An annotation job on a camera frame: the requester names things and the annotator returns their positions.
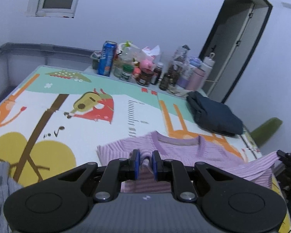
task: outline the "white thermos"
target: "white thermos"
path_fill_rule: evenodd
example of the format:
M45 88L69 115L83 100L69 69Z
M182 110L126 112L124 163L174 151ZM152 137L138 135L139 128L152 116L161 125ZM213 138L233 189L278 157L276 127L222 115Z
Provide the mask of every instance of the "white thermos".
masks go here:
M214 66L214 63L216 63L214 60L213 60L213 57L215 56L215 53L212 52L209 54L209 57L205 57L201 66L200 66L200 69L202 69L203 71L205 71L205 76L203 78L203 81L201 82L201 86L200 88L202 88L204 86L204 83L205 81L207 80L213 66Z

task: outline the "dark blue cloth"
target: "dark blue cloth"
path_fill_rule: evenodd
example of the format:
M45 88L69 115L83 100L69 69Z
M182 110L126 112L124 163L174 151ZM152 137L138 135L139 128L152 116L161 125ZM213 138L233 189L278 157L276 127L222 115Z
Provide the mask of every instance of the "dark blue cloth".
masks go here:
M212 133L234 136L243 133L243 123L223 103L210 100L197 91L189 92L186 98L194 121Z

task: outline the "cartoon bird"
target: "cartoon bird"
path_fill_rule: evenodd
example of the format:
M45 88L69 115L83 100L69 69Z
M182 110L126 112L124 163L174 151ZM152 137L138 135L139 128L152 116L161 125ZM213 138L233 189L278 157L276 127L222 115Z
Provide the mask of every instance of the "cartoon bird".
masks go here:
M10 95L8 99L6 99L1 105L0 105L0 127L5 126L9 124L10 122L14 121L20 114L23 112L27 107L21 107L20 111L12 117L10 120L3 122L9 113L11 112L13 106L15 105L15 100L17 97L20 96L22 92L26 90L30 86L31 83L33 83L36 78L39 77L39 74L35 74L29 81L25 83L23 87L21 87L14 95Z
M73 104L73 110L65 112L67 118L80 117L89 120L98 121L105 120L111 124L114 112L114 101L111 95L106 94L100 89L100 94L93 90L93 92L86 92Z

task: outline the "blue soda can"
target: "blue soda can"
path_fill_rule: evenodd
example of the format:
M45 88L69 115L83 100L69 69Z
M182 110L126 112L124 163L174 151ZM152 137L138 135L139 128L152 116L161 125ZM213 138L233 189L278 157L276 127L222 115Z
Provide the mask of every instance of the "blue soda can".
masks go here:
M101 57L98 64L97 74L110 76L113 58L116 52L116 42L106 41L102 46Z

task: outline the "clutter of bottles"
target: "clutter of bottles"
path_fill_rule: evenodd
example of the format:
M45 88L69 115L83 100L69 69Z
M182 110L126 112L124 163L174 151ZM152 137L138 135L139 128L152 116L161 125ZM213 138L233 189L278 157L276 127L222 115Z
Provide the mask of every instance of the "clutter of bottles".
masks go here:
M102 51L94 52L91 58L93 68L97 69L99 75L110 76L113 72L115 77L123 81L136 82L146 87L159 83L163 91L175 86L196 91L202 88L212 70L214 53L201 61L198 57L188 57L189 50L187 45L179 47L169 63L164 64L157 59L140 57L140 49L128 42L118 48L115 42L106 41Z

